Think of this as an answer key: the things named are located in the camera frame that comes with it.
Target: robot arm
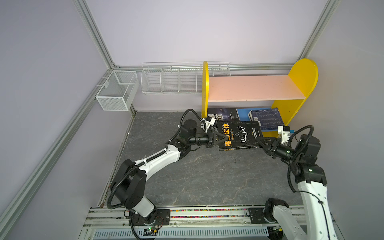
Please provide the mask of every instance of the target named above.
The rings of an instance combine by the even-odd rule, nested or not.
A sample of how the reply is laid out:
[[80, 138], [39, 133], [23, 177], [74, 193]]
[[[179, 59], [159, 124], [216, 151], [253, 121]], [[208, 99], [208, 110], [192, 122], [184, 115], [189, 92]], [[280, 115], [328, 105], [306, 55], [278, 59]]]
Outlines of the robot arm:
[[[197, 127], [194, 120], [183, 122], [184, 113], [179, 130], [175, 136], [166, 143], [161, 151], [135, 162], [124, 161], [116, 173], [110, 186], [111, 194], [107, 200], [109, 209], [124, 206], [133, 209], [142, 217], [145, 224], [153, 224], [157, 216], [156, 206], [144, 196], [146, 181], [160, 169], [182, 159], [191, 151], [191, 145], [205, 145], [212, 147], [228, 137], [209, 127], [215, 122], [214, 118], [208, 117], [205, 120], [204, 130]], [[311, 128], [308, 135], [302, 135], [296, 149], [291, 148], [290, 142], [293, 136], [303, 129]], [[289, 127], [279, 129], [281, 133], [289, 134]], [[300, 192], [303, 198], [305, 214], [308, 226], [308, 236], [301, 229], [295, 218], [292, 216], [286, 202], [278, 199], [269, 199], [266, 202], [265, 216], [269, 221], [277, 221], [288, 240], [299, 239], [330, 239], [336, 240], [331, 214], [327, 201], [327, 182], [324, 171], [315, 164], [317, 153], [320, 149], [320, 142], [312, 137], [313, 127], [304, 127], [290, 138], [282, 139], [275, 137], [258, 137], [264, 152], [280, 158], [288, 165], [288, 183], [293, 192]], [[291, 172], [295, 176], [299, 191], [296, 191], [291, 183]], [[121, 204], [111, 205], [113, 196], [116, 196]]]
[[[289, 146], [286, 146], [281, 143], [281, 139], [275, 137], [260, 137], [257, 141], [267, 155], [274, 159], [279, 157], [281, 161], [288, 164], [288, 184], [293, 192], [300, 192], [303, 199], [308, 236], [292, 216], [289, 206], [284, 201], [269, 199], [266, 203], [266, 217], [280, 224], [288, 240], [337, 240], [328, 207], [325, 173], [315, 164], [320, 141], [311, 136], [313, 126], [302, 129], [305, 128], [311, 128], [311, 131], [308, 135], [301, 136], [296, 149], [290, 147], [290, 142], [288, 142]], [[291, 172], [298, 184], [298, 191], [292, 186]]]
[[[212, 147], [228, 140], [226, 135], [209, 128], [214, 124], [214, 118], [202, 119], [205, 121], [204, 130], [197, 126], [196, 121], [188, 119], [184, 122], [183, 118], [174, 139], [166, 143], [164, 149], [147, 158], [135, 162], [128, 159], [121, 164], [110, 186], [111, 194], [107, 200], [109, 209], [124, 206], [139, 213], [145, 223], [153, 223], [157, 216], [157, 209], [144, 196], [146, 181], [162, 168], [185, 157], [191, 151], [191, 145], [204, 144], [205, 147]], [[112, 205], [113, 196], [116, 196], [121, 204]]]

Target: mounting plate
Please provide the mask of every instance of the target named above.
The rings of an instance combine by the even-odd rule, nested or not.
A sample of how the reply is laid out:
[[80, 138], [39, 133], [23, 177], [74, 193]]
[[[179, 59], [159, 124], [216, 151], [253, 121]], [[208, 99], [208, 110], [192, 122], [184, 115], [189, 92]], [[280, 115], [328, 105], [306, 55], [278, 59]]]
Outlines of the mounting plate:
[[251, 218], [252, 224], [257, 223], [270, 223], [267, 222], [264, 215], [264, 207], [250, 207], [248, 208], [249, 211], [249, 217]]
[[[157, 210], [157, 216], [155, 223], [150, 224], [150, 225], [161, 225], [161, 222], [163, 221], [163, 226], [164, 225], [169, 225], [169, 219], [170, 219], [170, 210], [169, 209], [158, 209]], [[145, 220], [140, 214], [133, 214], [132, 215], [132, 222], [134, 226], [148, 226], [144, 224]]]

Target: gray marble surface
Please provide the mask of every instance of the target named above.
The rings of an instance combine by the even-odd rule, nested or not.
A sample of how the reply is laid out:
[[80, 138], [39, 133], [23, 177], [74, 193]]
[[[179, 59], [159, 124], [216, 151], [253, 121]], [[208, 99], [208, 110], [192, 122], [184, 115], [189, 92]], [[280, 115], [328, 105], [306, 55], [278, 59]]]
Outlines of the gray marble surface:
[[[177, 131], [182, 114], [138, 112], [120, 162], [160, 151]], [[185, 119], [195, 117], [188, 113]], [[217, 146], [202, 146], [153, 175], [145, 195], [157, 206], [264, 205], [269, 197], [302, 204], [300, 194], [290, 190], [286, 174], [287, 166], [261, 149], [219, 151]]]

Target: white wire basket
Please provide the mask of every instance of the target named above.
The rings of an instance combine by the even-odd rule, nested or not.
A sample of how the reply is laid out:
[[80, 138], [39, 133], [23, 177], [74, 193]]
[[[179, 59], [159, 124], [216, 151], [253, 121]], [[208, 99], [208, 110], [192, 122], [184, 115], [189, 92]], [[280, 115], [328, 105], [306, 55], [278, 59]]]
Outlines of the white wire basket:
[[139, 88], [135, 71], [113, 70], [96, 95], [96, 99], [106, 111], [129, 111]]
[[[144, 94], [201, 93], [203, 63], [143, 63]], [[230, 76], [228, 62], [208, 62], [209, 76]]]

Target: bookshelf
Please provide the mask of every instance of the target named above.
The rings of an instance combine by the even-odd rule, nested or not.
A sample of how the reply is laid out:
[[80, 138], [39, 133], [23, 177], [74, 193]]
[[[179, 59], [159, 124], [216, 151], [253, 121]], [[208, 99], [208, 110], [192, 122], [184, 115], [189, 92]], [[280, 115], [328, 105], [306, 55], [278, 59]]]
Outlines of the bookshelf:
[[[207, 116], [209, 103], [274, 100], [272, 108], [279, 109], [284, 124], [288, 125], [316, 87], [318, 76], [316, 63], [306, 58], [297, 61], [288, 75], [271, 76], [209, 77], [205, 61], [202, 118]], [[263, 134], [275, 137], [277, 131]]]

